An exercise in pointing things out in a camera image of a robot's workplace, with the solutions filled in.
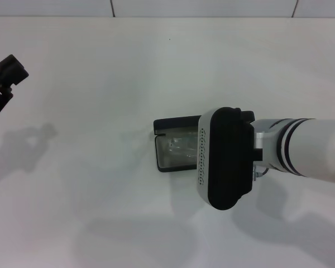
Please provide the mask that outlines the black glasses case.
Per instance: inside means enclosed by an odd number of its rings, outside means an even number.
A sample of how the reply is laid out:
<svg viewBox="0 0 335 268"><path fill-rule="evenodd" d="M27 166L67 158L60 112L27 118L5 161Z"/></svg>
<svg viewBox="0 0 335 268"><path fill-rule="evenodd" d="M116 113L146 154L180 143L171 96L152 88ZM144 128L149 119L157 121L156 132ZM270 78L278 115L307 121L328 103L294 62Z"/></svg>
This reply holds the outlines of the black glasses case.
<svg viewBox="0 0 335 268"><path fill-rule="evenodd" d="M196 170L197 162L188 162L179 157L173 156L168 151L167 135L171 133L196 132L198 134L198 122L200 116L187 116L157 119L153 122L155 135L155 152L157 168L162 173L177 171ZM255 147L254 134L254 154L253 163L262 159L262 150Z"/></svg>

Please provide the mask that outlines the clear white-framed glasses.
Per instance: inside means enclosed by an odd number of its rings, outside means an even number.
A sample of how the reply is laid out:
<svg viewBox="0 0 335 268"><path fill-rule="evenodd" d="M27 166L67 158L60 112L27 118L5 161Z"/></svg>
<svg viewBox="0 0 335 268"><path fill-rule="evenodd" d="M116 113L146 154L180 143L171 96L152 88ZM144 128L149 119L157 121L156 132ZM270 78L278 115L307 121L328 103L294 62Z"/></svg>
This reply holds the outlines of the clear white-framed glasses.
<svg viewBox="0 0 335 268"><path fill-rule="evenodd" d="M167 135L168 151L188 162L196 162L198 134L196 132L171 133Z"/></svg>

